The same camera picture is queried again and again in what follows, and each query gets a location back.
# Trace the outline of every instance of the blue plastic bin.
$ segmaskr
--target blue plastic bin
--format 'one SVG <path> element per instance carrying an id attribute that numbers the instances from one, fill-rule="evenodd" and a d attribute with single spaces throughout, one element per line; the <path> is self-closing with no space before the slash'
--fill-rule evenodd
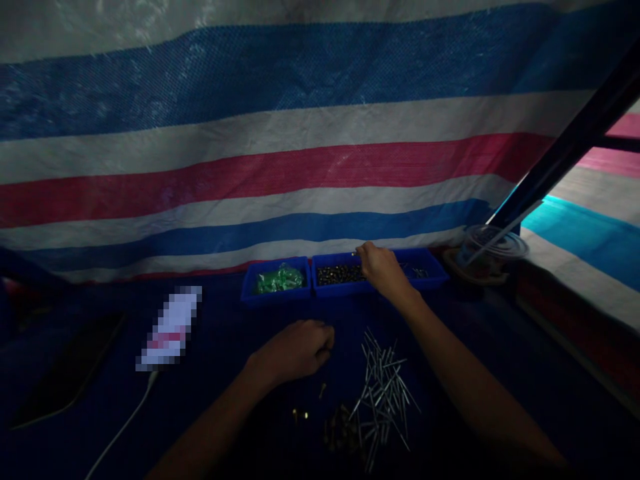
<path id="1" fill-rule="evenodd" d="M 302 272 L 305 276 L 305 286 L 282 292 L 255 295 L 254 292 L 258 274 L 278 270 L 280 265 L 283 263 L 286 263 L 288 266 Z M 251 264 L 245 275 L 245 280 L 242 283 L 242 294 L 240 296 L 240 300 L 242 300 L 242 302 L 249 308 L 264 307 L 266 305 L 284 303 L 290 300 L 308 298 L 311 298 L 311 271 L 309 270 L 309 259 L 306 257 L 292 257 L 288 259 Z"/>
<path id="2" fill-rule="evenodd" d="M 433 290 L 438 288 L 444 282 L 449 280 L 449 275 L 442 268 L 440 262 L 435 259 L 429 249 L 402 249 L 394 250 L 395 257 L 403 268 L 406 276 L 409 278 L 410 284 L 416 290 Z M 416 274 L 412 269 L 421 269 L 427 272 L 427 278 L 416 278 Z"/>
<path id="3" fill-rule="evenodd" d="M 311 275 L 313 276 L 313 289 L 317 297 L 344 297 L 356 293 L 375 292 L 368 281 L 338 283 L 337 285 L 318 285 L 317 270 L 324 267 L 337 265 L 362 265 L 360 257 L 350 253 L 334 253 L 332 255 L 316 255 L 311 258 Z"/>
<path id="4" fill-rule="evenodd" d="M 394 250 L 395 257 L 403 268 L 410 284 L 416 290 L 433 290 L 449 280 L 440 262 L 435 259 L 426 248 Z M 375 289 L 369 282 L 339 283 L 337 285 L 318 285 L 317 269 L 335 267 L 336 265 L 361 265 L 360 257 L 351 253 L 336 253 L 334 255 L 316 255 L 311 258 L 311 276 L 313 289 L 317 297 L 342 297 L 356 293 L 370 293 Z M 427 272 L 427 278 L 415 278 L 413 268 Z"/>

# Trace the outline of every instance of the hand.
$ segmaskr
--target hand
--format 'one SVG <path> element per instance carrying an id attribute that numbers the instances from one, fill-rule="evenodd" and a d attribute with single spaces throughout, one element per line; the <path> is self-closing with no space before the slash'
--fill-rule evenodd
<path id="1" fill-rule="evenodd" d="M 356 248 L 356 252 L 362 260 L 362 274 L 390 302 L 396 304 L 414 292 L 394 252 L 372 242 Z"/>
<path id="2" fill-rule="evenodd" d="M 272 387 L 314 374 L 331 356 L 333 327 L 318 320 L 298 320 L 269 340 L 247 361 Z"/>

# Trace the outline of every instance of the workbench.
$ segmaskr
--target workbench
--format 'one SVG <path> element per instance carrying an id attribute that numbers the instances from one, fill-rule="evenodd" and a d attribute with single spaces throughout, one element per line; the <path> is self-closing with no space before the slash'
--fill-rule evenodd
<path id="1" fill-rule="evenodd" d="M 294 301 L 249 310 L 240 303 L 242 274 L 162 279 L 72 289 L 38 325 L 0 351 L 0 465 L 3 478 L 83 479 L 129 418 L 147 387 L 135 372 L 148 332 L 177 285 L 202 285 L 197 324 L 180 364 L 160 374 L 146 404 L 102 461 L 93 478 L 140 479 L 180 434 L 230 384 L 248 356 L 288 323 L 320 319 L 335 328 L 329 362 L 314 376 L 283 385 L 250 417 L 224 467 L 262 472 L 286 466 L 326 475 L 339 467 L 357 474 L 357 462 L 327 451 L 323 422 L 363 385 L 360 344 L 370 326 L 384 347 L 397 339 L 396 357 L 408 358 L 401 376 L 423 414 L 409 416 L 409 455 L 399 439 L 377 456 L 378 473 L 429 468 L 443 439 L 459 459 L 471 459 L 475 440 L 461 422 L 418 345 L 392 306 L 378 294 Z M 469 299 L 453 282 L 425 300 L 540 424 L 566 458 L 597 477 L 634 472 L 638 422 L 513 302 L 496 289 Z M 8 431 L 15 410 L 85 322 L 122 311 L 127 320 L 82 398 L 64 413 Z M 326 383 L 322 399 L 321 384 Z M 292 410 L 306 411 L 308 419 Z"/>

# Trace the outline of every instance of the white cable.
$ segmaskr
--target white cable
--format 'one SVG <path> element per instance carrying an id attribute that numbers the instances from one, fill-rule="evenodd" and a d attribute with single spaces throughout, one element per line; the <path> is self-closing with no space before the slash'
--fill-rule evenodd
<path id="1" fill-rule="evenodd" d="M 89 480 L 91 478 L 91 476 L 93 475 L 93 472 L 96 470 L 96 468 L 98 468 L 98 465 L 100 465 L 100 462 L 102 461 L 102 459 L 105 457 L 105 455 L 107 454 L 107 452 L 109 451 L 109 449 L 111 448 L 111 446 L 115 443 L 116 440 L 118 440 L 118 437 L 120 436 L 120 434 L 122 432 L 124 432 L 125 428 L 127 428 L 127 425 L 129 424 L 129 422 L 131 420 L 133 420 L 133 418 L 135 417 L 135 414 L 138 413 L 138 410 L 140 410 L 140 407 L 142 407 L 142 404 L 145 402 L 145 400 L 147 399 L 147 397 L 149 396 L 149 392 L 151 391 L 151 386 L 153 385 L 153 382 L 155 382 L 155 379 L 158 377 L 158 372 L 157 371 L 153 371 L 151 372 L 150 376 L 149 376 L 149 381 L 147 382 L 147 391 L 145 392 L 145 395 L 142 397 L 142 400 L 140 400 L 140 404 L 138 404 L 138 406 L 136 407 L 136 409 L 133 411 L 133 413 L 131 414 L 131 416 L 129 417 L 129 420 L 127 420 L 127 422 L 122 426 L 122 428 L 120 429 L 120 431 L 116 434 L 116 436 L 113 438 L 113 440 L 111 440 L 111 443 L 107 445 L 107 448 L 105 448 L 104 452 L 102 452 L 102 455 L 100 455 L 100 457 L 98 458 L 98 460 L 96 460 L 96 462 L 93 464 L 91 470 L 89 471 L 89 473 L 87 474 L 87 476 L 85 477 L 85 480 Z"/>

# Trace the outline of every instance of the striped tarp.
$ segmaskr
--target striped tarp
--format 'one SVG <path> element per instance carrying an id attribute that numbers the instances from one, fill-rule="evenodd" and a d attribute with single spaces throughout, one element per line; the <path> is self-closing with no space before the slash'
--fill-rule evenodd
<path id="1" fill-rule="evenodd" d="M 72 282 L 455 243 L 637 36 L 633 0 L 0 6 L 0 245 Z"/>
<path id="2" fill-rule="evenodd" d="M 609 134 L 640 138 L 640 102 Z M 640 331 L 640 154 L 591 149 L 522 227 L 534 263 Z"/>

